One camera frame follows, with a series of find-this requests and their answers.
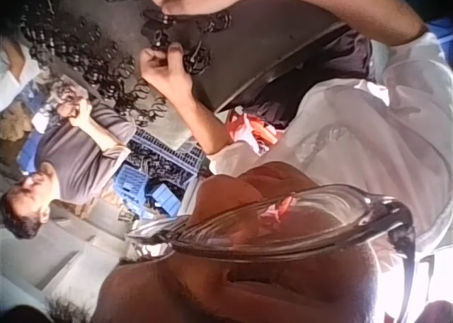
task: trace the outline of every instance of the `table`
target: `table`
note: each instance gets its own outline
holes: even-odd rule
[[[70,13],[97,23],[103,34],[117,42],[123,52],[138,57],[140,50],[148,46],[147,39],[140,34],[144,23],[140,13],[146,8],[156,8],[152,2],[63,1],[62,5]],[[330,13],[296,0],[246,0],[229,10],[233,20],[230,29],[209,34],[204,41],[211,51],[211,67],[194,77],[197,97],[212,111],[221,110],[253,83],[271,79],[276,74],[274,68],[281,62],[285,69],[300,64],[292,54],[303,52],[307,44],[342,24]],[[183,29],[174,37],[184,46],[193,46],[199,40],[198,35]],[[83,84],[77,73],[66,69],[64,73]],[[157,96],[157,93],[151,95],[144,105],[152,103]],[[190,137],[172,107],[146,131],[172,149]]]

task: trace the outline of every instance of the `man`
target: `man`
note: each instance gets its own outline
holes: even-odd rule
[[[17,238],[31,239],[49,220],[54,199],[82,205],[98,196],[130,150],[135,126],[113,109],[93,108],[78,97],[59,107],[69,117],[47,131],[37,148],[37,172],[12,186],[0,202],[4,224]]]
[[[200,14],[239,0],[152,1],[164,13]],[[429,254],[452,216],[453,73],[435,37],[400,0],[303,1],[390,47],[385,86],[360,79],[315,85],[280,141],[261,157],[244,142],[232,143],[192,95],[179,45],[168,53],[143,51],[142,76],[176,107],[218,174],[201,185],[189,225],[264,198],[343,183],[409,206],[417,252]],[[338,225],[324,211],[302,215],[293,225],[303,234]],[[113,271],[92,322],[383,322],[375,302],[375,256],[382,268],[396,263],[382,241],[267,264],[174,252]]]

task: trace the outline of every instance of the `orange fabric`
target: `orange fabric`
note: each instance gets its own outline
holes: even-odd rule
[[[255,139],[264,141],[266,146],[272,146],[278,141],[277,131],[274,129],[272,132],[270,130],[273,129],[272,126],[266,126],[264,121],[252,115],[245,113],[239,115],[233,110],[229,114],[226,126],[233,140],[236,139],[237,133],[249,131]]]

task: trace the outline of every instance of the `forearm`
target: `forearm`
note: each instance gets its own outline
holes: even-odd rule
[[[225,124],[200,102],[193,99],[190,104],[175,107],[205,154],[218,153],[232,143]]]
[[[6,41],[3,43],[2,47],[8,57],[8,70],[12,73],[16,80],[19,80],[23,66],[25,66],[25,57],[23,56],[21,46],[17,43],[11,42],[10,40],[2,41]]]
[[[424,22],[402,0],[303,0],[330,11],[369,39],[389,46],[419,38]]]
[[[122,146],[121,142],[108,130],[99,125],[93,118],[79,127],[99,146],[102,152],[116,146]]]

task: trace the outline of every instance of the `gray t-shirt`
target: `gray t-shirt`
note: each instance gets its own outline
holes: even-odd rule
[[[126,144],[135,134],[133,123],[121,118],[106,105],[93,105],[91,117],[110,131],[124,147],[113,147],[104,153],[83,130],[69,121],[48,130],[38,145],[35,165],[50,163],[57,172],[60,199],[82,205],[99,195],[126,159]]]

